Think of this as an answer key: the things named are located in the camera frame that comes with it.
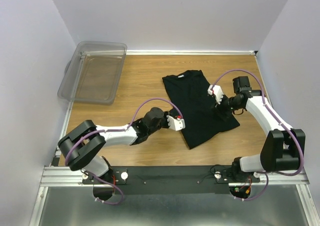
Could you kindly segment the black t shirt blue logo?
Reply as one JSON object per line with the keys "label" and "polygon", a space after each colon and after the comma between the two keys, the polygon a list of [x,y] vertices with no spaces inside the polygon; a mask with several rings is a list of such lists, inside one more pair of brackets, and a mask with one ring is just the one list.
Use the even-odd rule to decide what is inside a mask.
{"label": "black t shirt blue logo", "polygon": [[208,96],[210,84],[201,70],[165,76],[162,81],[169,99],[183,115],[185,129],[182,135],[189,149],[207,142],[218,133],[240,126],[234,116],[223,121],[214,114],[212,106],[215,99]]}

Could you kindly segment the clear plastic bin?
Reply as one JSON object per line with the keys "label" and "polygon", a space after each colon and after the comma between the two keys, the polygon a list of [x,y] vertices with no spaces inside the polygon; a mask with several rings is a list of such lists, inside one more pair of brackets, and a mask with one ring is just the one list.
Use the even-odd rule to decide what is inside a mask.
{"label": "clear plastic bin", "polygon": [[80,42],[66,66],[57,95],[69,102],[111,105],[127,54],[123,43]]}

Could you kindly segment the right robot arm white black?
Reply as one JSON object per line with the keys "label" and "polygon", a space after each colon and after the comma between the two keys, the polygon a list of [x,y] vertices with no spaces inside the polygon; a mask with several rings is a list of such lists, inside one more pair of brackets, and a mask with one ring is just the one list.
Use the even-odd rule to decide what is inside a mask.
{"label": "right robot arm white black", "polygon": [[297,175],[304,164],[306,135],[284,122],[272,108],[262,90],[254,90],[247,76],[232,81],[235,95],[227,97],[218,85],[210,85],[207,92],[215,99],[213,111],[223,121],[236,110],[249,112],[266,135],[259,154],[235,158],[230,176],[240,182],[248,173],[276,172],[286,176]]}

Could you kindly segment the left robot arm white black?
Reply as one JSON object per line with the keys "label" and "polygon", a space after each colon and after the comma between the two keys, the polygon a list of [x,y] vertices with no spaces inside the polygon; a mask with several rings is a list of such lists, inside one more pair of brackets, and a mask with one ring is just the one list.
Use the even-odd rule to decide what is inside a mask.
{"label": "left robot arm white black", "polygon": [[98,156],[104,146],[141,144],[162,128],[173,129],[175,119],[170,112],[153,107],[132,125],[104,127],[86,120],[60,139],[57,145],[70,170],[81,169],[93,174],[99,183],[106,183],[112,169],[105,157]]}

